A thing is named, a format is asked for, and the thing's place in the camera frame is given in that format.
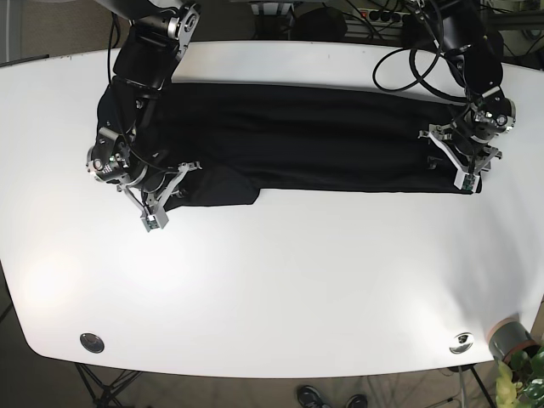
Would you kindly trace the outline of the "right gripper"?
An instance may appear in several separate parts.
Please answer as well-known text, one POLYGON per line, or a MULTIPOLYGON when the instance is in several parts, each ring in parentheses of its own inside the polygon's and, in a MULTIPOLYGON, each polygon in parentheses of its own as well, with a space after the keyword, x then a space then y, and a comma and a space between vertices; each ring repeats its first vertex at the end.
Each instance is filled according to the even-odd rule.
POLYGON ((160 169, 139 159, 129 139, 101 127, 96 143, 88 151, 87 170, 99 182, 112 184, 140 211, 147 231, 164 228, 168 223, 166 204, 180 192, 188 173, 201 170, 198 161, 182 162, 174 169, 160 169))

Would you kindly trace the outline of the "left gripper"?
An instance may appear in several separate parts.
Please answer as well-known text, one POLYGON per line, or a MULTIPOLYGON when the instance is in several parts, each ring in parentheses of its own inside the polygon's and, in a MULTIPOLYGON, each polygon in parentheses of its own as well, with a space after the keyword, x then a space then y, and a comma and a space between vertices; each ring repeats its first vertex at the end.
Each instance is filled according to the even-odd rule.
POLYGON ((502 93, 486 93, 463 106, 448 105, 451 119, 429 124, 418 137, 440 149, 456 170, 454 186, 463 193, 475 193, 481 173, 490 171, 492 159, 502 152, 490 145, 492 139, 513 129, 516 106, 502 93))

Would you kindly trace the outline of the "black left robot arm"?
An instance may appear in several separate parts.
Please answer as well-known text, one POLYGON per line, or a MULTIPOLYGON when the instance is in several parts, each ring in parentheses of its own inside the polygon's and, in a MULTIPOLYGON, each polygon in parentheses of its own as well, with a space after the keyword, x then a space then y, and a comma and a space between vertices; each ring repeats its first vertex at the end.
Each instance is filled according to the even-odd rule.
POLYGON ((469 2, 407 1, 405 8, 433 39, 435 51, 430 67, 445 60, 464 91, 462 97, 454 97, 431 86, 426 80, 430 72, 419 72, 416 67, 419 48, 409 47, 409 67, 414 79, 401 90, 421 85, 448 101, 451 113, 446 124, 429 124, 418 134, 419 139, 437 151, 436 156, 428 157, 428 169, 450 166, 450 191, 471 195, 479 190, 481 175, 490 171, 492 160, 502 158, 502 153, 490 145, 491 140, 509 132, 516 122, 515 104, 502 91, 501 56, 469 2))

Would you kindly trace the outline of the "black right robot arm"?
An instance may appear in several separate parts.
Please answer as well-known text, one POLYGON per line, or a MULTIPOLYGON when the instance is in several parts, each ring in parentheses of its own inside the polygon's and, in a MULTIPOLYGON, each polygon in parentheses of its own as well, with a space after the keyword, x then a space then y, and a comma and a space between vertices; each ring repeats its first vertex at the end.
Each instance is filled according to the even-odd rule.
POLYGON ((147 231, 167 225, 166 205, 198 161, 169 158, 147 141, 162 90, 184 57, 201 17, 194 1, 103 1, 112 13, 110 31, 128 21, 117 57, 106 58, 108 85, 97 108, 97 135, 88 150, 87 170, 112 184, 140 210, 147 231))

